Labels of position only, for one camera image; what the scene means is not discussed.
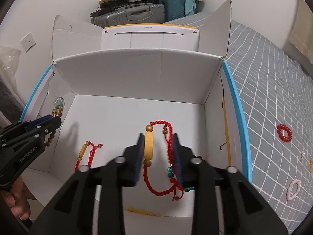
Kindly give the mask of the person's hand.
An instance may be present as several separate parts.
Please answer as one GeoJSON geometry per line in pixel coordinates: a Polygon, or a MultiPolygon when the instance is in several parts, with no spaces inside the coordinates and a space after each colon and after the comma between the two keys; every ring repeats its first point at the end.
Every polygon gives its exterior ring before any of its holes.
{"type": "Polygon", "coordinates": [[[1,196],[16,218],[26,220],[30,217],[30,205],[21,176],[17,178],[9,191],[1,190],[1,196]]]}

